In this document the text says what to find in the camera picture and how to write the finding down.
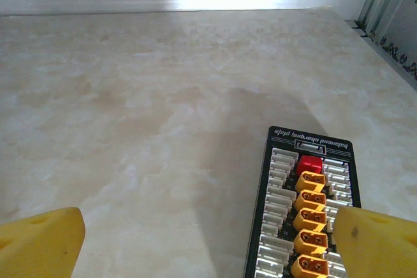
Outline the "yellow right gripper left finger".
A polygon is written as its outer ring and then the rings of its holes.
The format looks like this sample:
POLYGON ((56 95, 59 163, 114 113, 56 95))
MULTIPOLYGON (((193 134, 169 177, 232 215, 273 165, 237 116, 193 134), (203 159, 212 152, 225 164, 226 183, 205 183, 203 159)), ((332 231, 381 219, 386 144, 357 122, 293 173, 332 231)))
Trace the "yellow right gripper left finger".
POLYGON ((1 225, 1 277, 71 277, 85 239, 77 207, 1 225))

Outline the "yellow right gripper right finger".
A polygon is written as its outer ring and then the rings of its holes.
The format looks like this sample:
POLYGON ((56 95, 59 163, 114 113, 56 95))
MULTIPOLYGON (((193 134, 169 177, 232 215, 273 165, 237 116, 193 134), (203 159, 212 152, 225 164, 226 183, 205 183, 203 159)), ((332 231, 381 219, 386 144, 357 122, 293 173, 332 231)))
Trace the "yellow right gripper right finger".
POLYGON ((333 237, 348 277, 416 277, 416 223, 346 207, 333 237))

